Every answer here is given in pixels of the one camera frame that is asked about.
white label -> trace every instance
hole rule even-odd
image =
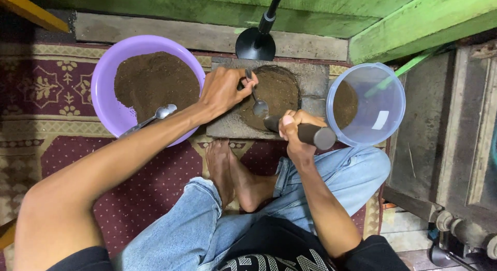
[[[371,129],[375,129],[375,130],[382,129],[383,125],[385,125],[385,122],[387,122],[388,113],[389,113],[389,111],[380,111],[380,113],[378,114],[378,118],[376,119],[376,122],[374,123],[374,125]]]

jeans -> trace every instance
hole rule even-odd
[[[347,147],[315,156],[326,185],[347,210],[356,213],[390,172],[388,156],[376,147]],[[196,177],[164,216],[143,230],[113,259],[115,270],[212,270],[228,249],[264,215],[290,220],[315,233],[300,175],[287,158],[279,161],[274,197],[253,214],[221,217],[221,199],[210,180]]]

spoon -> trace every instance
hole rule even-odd
[[[154,119],[161,119],[163,120],[165,117],[167,117],[170,113],[176,111],[177,107],[176,105],[173,105],[173,104],[169,104],[165,107],[159,107],[156,111],[156,114],[147,119],[146,121],[142,122],[142,123],[139,123],[135,126],[133,126],[132,128],[129,128],[128,131],[124,132],[121,136],[119,136],[120,138],[121,137],[124,137],[124,136],[127,136],[137,130],[139,130],[140,128],[146,126],[149,122],[153,121]]]
[[[245,69],[245,76],[248,79],[252,80],[252,71],[250,71],[248,68]],[[257,95],[255,94],[255,88],[252,89],[252,96],[255,101],[252,106],[253,114],[261,118],[267,116],[267,114],[269,113],[269,107],[267,106],[266,101],[257,98]]]

hand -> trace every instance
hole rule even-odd
[[[238,91],[238,82],[242,81],[244,89]],[[245,76],[245,69],[226,69],[218,67],[205,76],[204,88],[199,103],[213,112],[213,119],[242,101],[252,93],[258,84],[257,76],[252,72],[252,79]]]
[[[326,127],[327,124],[323,118],[309,115],[306,111],[286,111],[285,115],[279,121],[280,136],[288,141],[286,151],[288,157],[293,161],[297,170],[306,168],[314,164],[314,152],[316,147],[308,145],[299,140],[297,135],[297,126],[301,123],[310,123],[320,127]]]

purple plastic basin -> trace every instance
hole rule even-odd
[[[129,128],[138,124],[134,110],[126,108],[121,102],[117,101],[114,92],[114,78],[117,73],[117,67],[122,61],[130,57],[154,52],[167,52],[183,60],[197,76],[200,93],[202,93],[205,80],[202,65],[182,45],[170,39],[154,35],[134,36],[118,42],[103,54],[96,64],[93,77],[91,77],[91,101],[96,115],[103,123],[103,126],[115,137],[121,136]],[[197,128],[183,135],[169,147],[186,140]]]

